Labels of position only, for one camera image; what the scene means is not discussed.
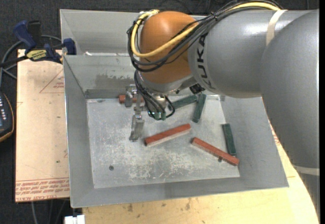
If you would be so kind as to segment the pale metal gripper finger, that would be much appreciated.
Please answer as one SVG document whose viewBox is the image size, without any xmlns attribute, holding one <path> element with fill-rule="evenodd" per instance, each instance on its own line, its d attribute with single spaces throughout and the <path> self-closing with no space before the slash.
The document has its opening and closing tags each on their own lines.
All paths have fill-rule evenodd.
<svg viewBox="0 0 325 224">
<path fill-rule="evenodd" d="M 142 136 L 145 120 L 142 118 L 141 114 L 136 115 L 135 118 L 135 139 L 138 140 Z"/>
<path fill-rule="evenodd" d="M 132 124 L 131 124 L 131 134 L 130 134 L 130 137 L 129 137 L 129 140 L 131 142 L 136 142 L 136 140 L 137 140 L 136 135 L 135 135 L 135 127 L 136 127 L 136 116 L 133 115 Z"/>
</svg>

